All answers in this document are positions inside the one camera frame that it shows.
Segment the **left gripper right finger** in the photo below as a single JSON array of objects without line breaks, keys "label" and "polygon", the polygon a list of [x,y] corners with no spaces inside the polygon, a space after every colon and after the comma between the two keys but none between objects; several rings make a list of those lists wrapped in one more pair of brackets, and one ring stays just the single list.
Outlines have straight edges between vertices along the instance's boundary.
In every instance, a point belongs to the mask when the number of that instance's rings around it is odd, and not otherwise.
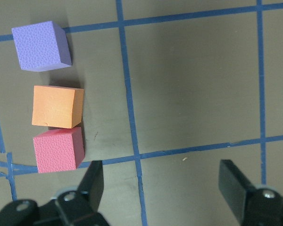
[{"label": "left gripper right finger", "polygon": [[218,187],[239,225],[283,226],[283,196],[253,185],[232,160],[220,161]]}]

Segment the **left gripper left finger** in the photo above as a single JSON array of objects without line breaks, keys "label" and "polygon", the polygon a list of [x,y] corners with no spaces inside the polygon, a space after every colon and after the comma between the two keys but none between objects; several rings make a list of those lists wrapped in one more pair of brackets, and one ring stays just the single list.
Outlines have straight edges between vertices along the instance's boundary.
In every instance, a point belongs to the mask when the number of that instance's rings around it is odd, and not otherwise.
[{"label": "left gripper left finger", "polygon": [[107,220],[98,212],[103,190],[102,161],[92,161],[78,187],[55,200],[62,225],[107,226]]}]

